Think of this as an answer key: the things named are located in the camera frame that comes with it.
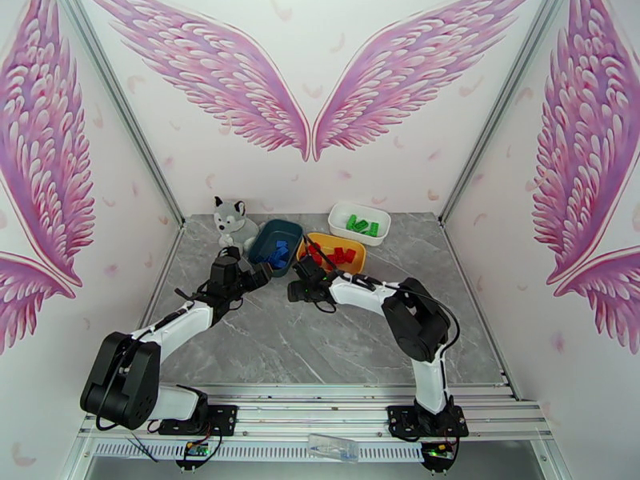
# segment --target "mounting plate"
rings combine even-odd
[[[206,418],[194,424],[192,421],[164,419],[158,428],[158,433],[173,436],[197,436],[206,434],[207,423],[211,428],[211,436],[233,436],[235,431],[237,406],[212,405],[207,408]]]
[[[420,438],[420,425],[415,406],[388,406],[389,432],[398,438]]]
[[[460,406],[451,403],[439,414],[422,417],[420,424],[415,405],[388,406],[386,416],[389,419],[389,432],[398,438],[464,438],[469,436],[465,415]]]

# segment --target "gray floor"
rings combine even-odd
[[[298,222],[306,232],[328,232],[326,215],[260,215]],[[189,293],[209,273],[219,252],[212,215],[187,224],[154,316],[160,319],[182,304],[173,289]],[[393,282],[420,280],[456,313],[462,324],[458,343],[447,351],[451,383],[501,382],[500,367],[466,292],[442,232],[432,214],[393,214],[388,237],[367,247],[364,272]],[[342,306],[324,314],[310,303],[291,303],[283,278],[246,295],[213,329],[191,339],[162,364],[162,380],[185,385],[220,382],[411,384],[409,359],[400,351],[384,318]]]

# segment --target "feather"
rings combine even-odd
[[[50,269],[29,258],[0,251],[0,354],[25,332],[33,334],[42,301],[74,292]]]
[[[594,252],[638,162],[640,81],[602,0],[570,0],[545,96],[533,215],[551,284]]]
[[[438,96],[499,42],[525,0],[460,0],[374,34],[352,58],[316,119],[314,159],[329,146],[368,144]]]
[[[606,328],[611,338],[640,350],[640,246],[601,255],[582,264],[555,291],[571,291],[589,299],[599,333]]]
[[[0,69],[0,179],[36,254],[77,286],[74,255],[94,225],[81,104],[58,8],[31,0]]]
[[[275,64],[235,27],[156,0],[94,0],[117,21],[125,44],[189,102],[268,151],[309,157],[308,122]]]

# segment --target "husky plush toy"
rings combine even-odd
[[[220,246],[236,246],[241,251],[249,251],[259,228],[255,222],[245,216],[245,203],[224,203],[219,196],[216,196],[214,204],[215,225],[221,234],[218,240]]]

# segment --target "green block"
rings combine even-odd
[[[351,215],[349,217],[349,220],[346,223],[346,229],[347,230],[353,230],[356,220],[358,220],[358,217],[356,217],[355,215]]]
[[[378,236],[378,228],[379,228],[378,222],[372,222],[371,226],[369,227],[369,231],[366,232],[366,234],[371,236],[371,237],[377,237]]]
[[[356,232],[362,232],[369,226],[369,222],[367,220],[360,220],[354,224],[354,230]]]

